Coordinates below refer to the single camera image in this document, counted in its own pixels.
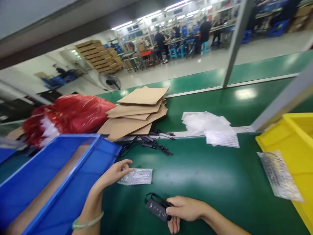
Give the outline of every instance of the bracelet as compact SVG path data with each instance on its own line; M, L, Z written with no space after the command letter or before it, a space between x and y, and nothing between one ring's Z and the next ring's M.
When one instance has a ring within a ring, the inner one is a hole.
M101 220L102 216L104 215L104 211L101 212L101 214L95 218L94 220L88 222L87 224L84 224L84 225L80 225L80 224L77 224L78 222L78 219L79 217L73 222L72 224L72 229L75 230L75 229L85 229L85 228L88 228L88 227L91 227L92 225L95 225L99 220Z

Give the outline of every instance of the red bag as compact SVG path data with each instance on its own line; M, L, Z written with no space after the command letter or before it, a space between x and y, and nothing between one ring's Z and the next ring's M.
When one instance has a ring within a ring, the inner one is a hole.
M23 123L30 145L40 146L45 138L41 120L48 117L59 133L94 133L108 120L107 111L115 104L96 96L64 95L54 104L36 108Z

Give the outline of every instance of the yellow plastic bin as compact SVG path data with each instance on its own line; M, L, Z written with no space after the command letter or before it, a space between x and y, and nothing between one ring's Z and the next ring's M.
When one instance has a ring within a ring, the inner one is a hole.
M292 203L313 235L313 113L284 114L256 141L263 152L282 152L304 199Z

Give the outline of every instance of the blue bin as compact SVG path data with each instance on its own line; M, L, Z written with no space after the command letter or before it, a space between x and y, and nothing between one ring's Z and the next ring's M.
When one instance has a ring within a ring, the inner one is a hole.
M121 147L99 134L56 137L0 185L0 231L26 209L69 161L77 148L90 144L23 234L68 234L97 179L114 163Z

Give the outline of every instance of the black power adapter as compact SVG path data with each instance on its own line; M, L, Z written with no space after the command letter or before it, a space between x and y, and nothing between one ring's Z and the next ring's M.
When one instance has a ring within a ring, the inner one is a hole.
M144 202L146 204L146 208L160 220L166 222L172 219L172 217L168 215L165 210L166 208L173 206L173 204L167 202L159 195L155 193L148 193L144 198Z

